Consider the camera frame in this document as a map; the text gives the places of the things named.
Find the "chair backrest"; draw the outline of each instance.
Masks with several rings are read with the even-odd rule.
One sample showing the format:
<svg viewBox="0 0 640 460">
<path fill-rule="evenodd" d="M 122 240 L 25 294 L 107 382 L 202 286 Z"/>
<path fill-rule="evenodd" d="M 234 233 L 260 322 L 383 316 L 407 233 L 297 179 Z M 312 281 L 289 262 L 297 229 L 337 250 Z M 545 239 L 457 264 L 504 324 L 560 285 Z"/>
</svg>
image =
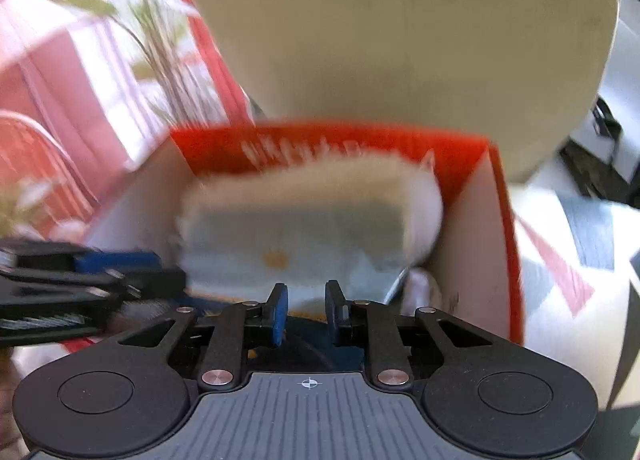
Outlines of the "chair backrest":
<svg viewBox="0 0 640 460">
<path fill-rule="evenodd" d="M 484 133 L 511 177 L 587 114 L 618 0 L 194 0 L 271 117 Z"/>
<path fill-rule="evenodd" d="M 22 179 L 52 180 L 52 192 L 44 201 L 46 217 L 36 229 L 42 236 L 64 220 L 86 222 L 95 199 L 74 176 L 64 149 L 30 117 L 0 110 L 0 186 Z"/>
</svg>

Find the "gray ribbed plate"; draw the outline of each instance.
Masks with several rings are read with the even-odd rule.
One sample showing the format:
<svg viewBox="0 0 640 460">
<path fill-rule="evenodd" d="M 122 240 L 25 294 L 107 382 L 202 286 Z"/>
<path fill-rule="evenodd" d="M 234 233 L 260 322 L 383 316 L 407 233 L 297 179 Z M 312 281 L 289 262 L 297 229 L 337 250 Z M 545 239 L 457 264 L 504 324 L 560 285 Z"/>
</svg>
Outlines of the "gray ribbed plate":
<svg viewBox="0 0 640 460">
<path fill-rule="evenodd" d="M 476 460 L 446 442 L 405 395 L 361 374 L 253 374 L 206 395 L 172 437 L 133 460 Z M 54 460 L 37 453 L 32 460 Z M 562 460 L 579 460 L 573 453 Z"/>
</svg>

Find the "crosshair symbol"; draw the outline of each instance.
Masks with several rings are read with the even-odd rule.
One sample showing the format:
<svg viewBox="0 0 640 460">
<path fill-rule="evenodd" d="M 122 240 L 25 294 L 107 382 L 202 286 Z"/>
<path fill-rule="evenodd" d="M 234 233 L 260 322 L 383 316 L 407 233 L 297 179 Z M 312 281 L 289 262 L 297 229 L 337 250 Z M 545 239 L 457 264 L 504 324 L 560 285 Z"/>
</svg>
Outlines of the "crosshair symbol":
<svg viewBox="0 0 640 460">
<path fill-rule="evenodd" d="M 308 379 L 305 379 L 302 382 L 299 382 L 298 384 L 302 384 L 306 389 L 310 390 L 311 388 L 316 387 L 318 384 L 322 384 L 322 382 L 318 382 L 317 380 L 309 377 Z"/>
</svg>

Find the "red curtain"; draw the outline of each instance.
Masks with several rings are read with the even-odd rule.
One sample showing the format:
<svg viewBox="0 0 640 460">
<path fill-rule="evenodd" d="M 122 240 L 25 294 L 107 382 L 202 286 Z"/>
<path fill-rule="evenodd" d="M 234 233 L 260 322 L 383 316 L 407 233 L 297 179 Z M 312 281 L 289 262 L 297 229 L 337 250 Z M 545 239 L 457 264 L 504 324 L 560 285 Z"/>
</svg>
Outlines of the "red curtain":
<svg viewBox="0 0 640 460">
<path fill-rule="evenodd" d="M 183 0 L 193 4 L 192 0 Z M 241 124 L 250 122 L 250 117 L 246 109 L 244 92 L 231 76 L 225 62 L 220 57 L 218 49 L 214 44 L 207 25 L 202 18 L 189 18 L 191 34 L 198 47 L 198 52 L 209 71 L 220 102 L 225 109 L 226 116 L 231 124 Z"/>
</svg>

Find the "cardboard box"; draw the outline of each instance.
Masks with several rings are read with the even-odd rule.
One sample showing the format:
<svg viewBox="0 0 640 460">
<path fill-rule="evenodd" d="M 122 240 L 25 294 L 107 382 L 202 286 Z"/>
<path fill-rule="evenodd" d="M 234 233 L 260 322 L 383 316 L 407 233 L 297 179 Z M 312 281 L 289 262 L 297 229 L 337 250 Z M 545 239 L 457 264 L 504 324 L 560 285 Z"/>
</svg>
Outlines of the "cardboard box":
<svg viewBox="0 0 640 460">
<path fill-rule="evenodd" d="M 260 172 L 331 152 L 370 149 L 397 151 L 415 162 L 434 152 L 445 219 L 428 269 L 441 287 L 444 309 L 521 343 L 522 294 L 511 209 L 497 148 L 482 137 L 379 124 L 176 131 L 103 207 L 86 243 L 101 249 L 152 249 L 171 263 L 181 197 L 197 175 Z M 330 279 L 324 278 L 322 289 Z"/>
</svg>

